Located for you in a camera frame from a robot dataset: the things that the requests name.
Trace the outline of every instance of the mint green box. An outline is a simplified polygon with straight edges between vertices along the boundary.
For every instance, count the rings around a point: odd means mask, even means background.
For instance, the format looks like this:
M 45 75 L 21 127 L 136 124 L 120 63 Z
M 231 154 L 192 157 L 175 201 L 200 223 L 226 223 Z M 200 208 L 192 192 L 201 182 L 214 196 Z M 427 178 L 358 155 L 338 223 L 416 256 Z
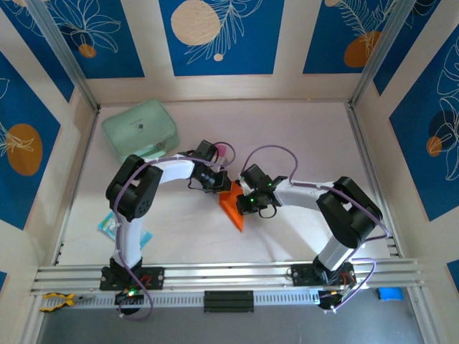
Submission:
M 102 129 L 121 162 L 130 154 L 158 158 L 179 145 L 174 120 L 155 99 L 107 118 Z

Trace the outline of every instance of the small pink object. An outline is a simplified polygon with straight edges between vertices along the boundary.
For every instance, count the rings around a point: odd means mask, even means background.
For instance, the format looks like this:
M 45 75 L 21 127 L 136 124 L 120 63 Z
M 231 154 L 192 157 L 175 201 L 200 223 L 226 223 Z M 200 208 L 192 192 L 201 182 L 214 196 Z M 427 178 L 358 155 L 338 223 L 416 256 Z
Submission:
M 218 155 L 220 157 L 223 157 L 225 155 L 225 153 L 227 152 L 227 146 L 225 146 L 225 145 L 217 145 L 217 148 L 218 148 Z

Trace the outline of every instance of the white base platform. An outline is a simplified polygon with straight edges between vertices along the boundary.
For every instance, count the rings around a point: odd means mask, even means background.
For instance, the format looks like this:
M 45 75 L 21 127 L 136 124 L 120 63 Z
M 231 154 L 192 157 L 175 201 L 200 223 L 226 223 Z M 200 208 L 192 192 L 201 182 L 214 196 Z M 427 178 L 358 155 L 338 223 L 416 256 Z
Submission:
M 197 147 L 202 139 L 227 141 L 236 151 L 228 166 L 235 179 L 248 154 L 266 144 L 284 145 L 298 157 L 295 179 L 335 181 L 352 177 L 368 194 L 359 152 L 342 103 L 306 101 L 171 102 L 166 109 L 176 121 L 180 146 L 171 153 Z M 87 155 L 75 202 L 65 228 L 60 265 L 107 264 L 114 242 L 98 231 L 108 215 L 105 190 L 120 167 L 100 124 L 128 107 L 104 107 Z M 252 160 L 271 177 L 288 176 L 293 159 L 275 148 L 256 153 Z M 296 207 L 278 209 L 274 219 L 245 217 L 243 233 L 218 205 L 218 196 L 189 190 L 187 181 L 162 185 L 146 215 L 145 228 L 153 238 L 144 247 L 146 264 L 274 262 L 312 260 L 331 233 L 316 211 Z M 381 234 L 376 229 L 372 235 Z M 387 258 L 384 240 L 372 242 L 356 257 Z

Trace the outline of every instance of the orange 3d printed part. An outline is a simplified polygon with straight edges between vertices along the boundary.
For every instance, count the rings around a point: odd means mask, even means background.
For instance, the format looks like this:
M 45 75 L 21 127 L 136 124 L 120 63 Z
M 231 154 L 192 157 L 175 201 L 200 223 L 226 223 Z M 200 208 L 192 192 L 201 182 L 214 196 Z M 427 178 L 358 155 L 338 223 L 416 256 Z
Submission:
M 244 216 L 237 212 L 236 200 L 239 195 L 242 195 L 242 189 L 235 181 L 232 182 L 231 191 L 220 194 L 219 205 L 222 207 L 232 223 L 235 224 L 237 229 L 242 233 L 244 228 Z

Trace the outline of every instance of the wire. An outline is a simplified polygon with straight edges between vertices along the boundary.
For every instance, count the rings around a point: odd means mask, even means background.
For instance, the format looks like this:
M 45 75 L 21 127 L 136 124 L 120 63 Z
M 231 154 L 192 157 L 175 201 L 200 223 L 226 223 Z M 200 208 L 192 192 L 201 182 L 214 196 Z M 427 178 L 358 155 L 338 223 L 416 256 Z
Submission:
M 217 153 L 216 153 L 216 156 L 215 156 L 215 163 L 217 162 L 218 158 L 220 157 L 220 152 L 219 150 L 217 149 Z
M 278 213 L 278 209 L 276 208 L 276 206 L 275 206 L 275 205 L 272 205 L 272 206 L 273 206 L 273 208 L 274 208 L 274 214 L 273 214 L 273 215 L 271 215 L 271 216 L 263 216 L 263 215 L 261 214 L 261 209 L 258 209 L 258 215 L 260 215 L 260 217 L 261 217 L 262 219 L 272 219 L 272 218 Z
M 359 292 L 359 290 L 365 285 L 365 283 L 367 283 L 369 281 L 370 278 L 372 278 L 373 274 L 374 274 L 374 271 L 376 270 L 376 261 L 374 259 L 371 259 L 371 258 L 355 258 L 353 259 L 354 261 L 358 261 L 358 262 L 369 262 L 369 263 L 372 263 L 373 264 L 373 267 L 372 269 L 370 270 L 369 274 L 365 277 L 365 279 L 360 283 L 360 285 L 358 285 L 356 287 L 356 289 L 354 289 L 354 291 L 342 302 L 340 303 L 339 305 L 337 305 L 334 309 L 332 309 L 331 311 L 333 312 L 336 312 L 337 310 L 339 310 L 341 307 L 343 307 L 352 297 L 354 297 L 357 292 Z
M 298 168 L 298 158 L 296 157 L 296 155 L 288 148 L 286 147 L 282 147 L 281 145 L 262 145 L 261 147 L 258 147 L 256 149 L 254 149 L 251 154 L 249 154 L 249 156 L 247 157 L 247 160 L 244 162 L 244 166 L 242 167 L 242 170 L 241 170 L 241 173 L 244 172 L 245 170 L 245 167 L 247 166 L 247 163 L 249 162 L 250 158 L 258 151 L 262 150 L 262 149 L 265 149 L 265 148 L 279 148 L 279 149 L 282 149 L 283 151 L 286 151 L 288 152 L 292 157 L 293 159 L 295 159 L 295 168 L 293 169 L 292 173 L 290 173 L 290 176 L 288 177 L 288 180 L 291 182 L 292 181 L 292 178 L 293 178 L 293 175 L 295 174 L 296 172 L 296 169 Z
M 346 275 L 345 275 L 345 274 L 341 274 L 341 276 L 343 277 L 343 282 L 344 282 L 344 286 L 343 286 L 343 288 L 346 288 L 346 286 L 347 286 L 347 279 L 346 279 Z
M 227 146 L 229 149 L 231 149 L 232 151 L 232 158 L 230 161 L 228 161 L 227 163 L 224 163 L 222 165 L 219 165 L 219 166 L 228 166 L 229 164 L 233 163 L 235 160 L 236 160 L 236 150 L 235 148 L 230 145 L 228 142 L 224 142 L 224 141 L 219 141 L 219 142 L 216 142 L 214 143 L 214 145 L 225 145 Z
M 224 144 L 227 144 L 233 150 L 233 152 L 235 153 L 234 148 L 229 143 L 224 143 Z M 229 165 L 230 163 L 232 163 L 234 161 L 235 156 L 236 155 L 233 156 L 233 159 L 229 163 L 225 163 L 225 164 L 213 163 L 213 162 L 209 162 L 209 161 L 198 159 L 198 158 L 191 158 L 191 157 L 188 157 L 188 156 L 172 156 L 170 158 L 154 159 L 152 161 L 144 163 L 141 167 L 139 167 L 137 170 L 135 170 L 134 173 L 131 175 L 131 177 L 129 177 L 128 181 L 126 181 L 126 183 L 123 185 L 123 187 L 121 188 L 118 196 L 116 197 L 115 203 L 113 204 L 113 213 L 115 214 L 115 218 L 116 218 L 116 222 L 117 222 L 116 225 L 118 227 L 117 230 L 116 230 L 116 251 L 118 253 L 118 256 L 120 257 L 121 264 L 123 264 L 125 270 L 129 273 L 129 275 L 134 280 L 134 282 L 136 282 L 138 284 L 138 286 L 143 290 L 143 292 L 147 296 L 148 301 L 150 302 L 150 308 L 149 308 L 148 314 L 144 315 L 143 317 L 126 316 L 123 313 L 121 313 L 120 316 L 122 318 L 127 319 L 127 320 L 132 320 L 132 321 L 142 321 L 142 320 L 145 320 L 148 317 L 150 317 L 150 315 L 153 312 L 153 299 L 152 299 L 150 293 L 148 292 L 146 287 L 142 284 L 142 282 L 137 278 L 137 276 L 131 271 L 131 268 L 126 263 L 126 260 L 124 259 L 123 253 L 121 251 L 121 230 L 122 230 L 121 229 L 121 227 L 122 227 L 121 223 L 123 222 L 123 220 L 122 220 L 122 218 L 120 216 L 120 213 L 118 212 L 118 205 L 120 203 L 121 197 L 123 197 L 123 194 L 126 192 L 126 189 L 130 186 L 132 181 L 134 179 L 136 179 L 137 175 L 141 171 L 143 171 L 147 166 L 155 165 L 157 163 L 164 163 L 164 162 L 167 162 L 167 161 L 175 161 L 175 160 L 186 160 L 186 161 L 196 161 L 196 162 L 200 162 L 200 163 L 210 163 L 212 166 L 214 166 L 214 165 L 216 165 L 216 166 L 227 166 L 227 165 Z
M 318 189 L 321 189 L 321 190 L 331 191 L 334 194 L 337 194 L 337 195 L 341 196 L 343 199 L 346 199 L 349 203 L 351 203 L 357 209 L 362 211 L 366 216 L 368 216 L 376 225 L 381 227 L 381 229 L 384 231 L 384 235 L 373 236 L 372 238 L 365 239 L 364 243 L 372 242 L 372 241 L 378 240 L 378 239 L 387 239 L 387 238 L 391 237 L 391 234 L 390 234 L 390 231 L 388 230 L 388 228 L 377 217 L 375 217 L 375 215 L 373 215 L 368 210 L 366 210 L 359 202 L 357 202 L 353 198 L 347 196 L 344 192 L 342 192 L 342 191 L 340 191 L 340 190 L 338 190 L 338 189 L 336 189 L 334 187 L 331 187 L 331 186 L 321 185 L 321 184 L 314 184 L 314 183 L 303 183 L 303 182 L 294 181 L 292 183 L 292 185 L 294 185 L 294 186 L 302 186 L 302 187 L 305 187 L 305 188 L 318 188 Z

